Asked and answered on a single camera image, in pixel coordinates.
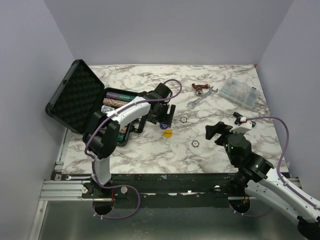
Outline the blue small blind button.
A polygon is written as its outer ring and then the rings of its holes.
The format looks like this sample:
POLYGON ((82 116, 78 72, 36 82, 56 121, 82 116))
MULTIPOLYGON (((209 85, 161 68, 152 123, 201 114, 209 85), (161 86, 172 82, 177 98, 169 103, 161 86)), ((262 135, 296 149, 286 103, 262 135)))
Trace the blue small blind button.
POLYGON ((159 124, 159 127, 162 129, 162 130, 166 130, 169 128, 169 126, 167 124, 164 124, 164 123, 160 123, 159 124))

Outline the yellow big blind button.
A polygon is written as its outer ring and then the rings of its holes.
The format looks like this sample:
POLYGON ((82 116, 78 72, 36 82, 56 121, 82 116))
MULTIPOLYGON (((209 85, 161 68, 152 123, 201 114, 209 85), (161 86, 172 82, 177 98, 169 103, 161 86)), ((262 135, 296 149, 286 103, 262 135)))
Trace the yellow big blind button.
POLYGON ((163 136, 165 138, 171 138, 173 136, 173 131, 171 129, 165 129, 163 131, 163 136))

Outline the blue playing card deck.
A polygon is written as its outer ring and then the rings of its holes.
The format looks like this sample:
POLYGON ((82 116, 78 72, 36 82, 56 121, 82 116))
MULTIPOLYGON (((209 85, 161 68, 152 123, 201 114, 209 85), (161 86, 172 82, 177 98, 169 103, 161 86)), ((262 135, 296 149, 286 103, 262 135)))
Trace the blue playing card deck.
POLYGON ((103 114, 107 115, 108 113, 113 112, 115 110, 115 108, 107 106, 107 105, 103 105, 100 110, 103 114))

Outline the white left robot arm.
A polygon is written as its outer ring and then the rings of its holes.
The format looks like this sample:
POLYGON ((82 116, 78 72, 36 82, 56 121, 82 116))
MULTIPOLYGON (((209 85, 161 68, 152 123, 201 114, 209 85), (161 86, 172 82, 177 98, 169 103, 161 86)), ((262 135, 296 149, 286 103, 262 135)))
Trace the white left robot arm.
POLYGON ((159 83, 154 90, 143 91, 125 105, 104 113, 95 112, 83 134, 84 153, 91 157, 93 191, 101 198, 111 191, 110 156, 118 144, 120 130, 138 118, 153 124, 172 125, 176 106, 169 105, 182 91, 179 80, 159 83))

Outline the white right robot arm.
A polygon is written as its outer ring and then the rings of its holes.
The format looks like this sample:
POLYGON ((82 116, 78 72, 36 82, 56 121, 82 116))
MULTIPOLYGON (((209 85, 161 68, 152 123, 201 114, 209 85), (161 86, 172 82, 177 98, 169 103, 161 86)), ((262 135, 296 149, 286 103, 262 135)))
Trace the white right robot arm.
POLYGON ((292 184, 274 165, 252 151, 244 134, 250 127, 232 127, 218 122, 206 126, 206 139, 222 146, 232 166, 238 169, 230 183, 230 191, 253 196, 292 220, 299 233, 308 240, 320 238, 320 202, 292 184))

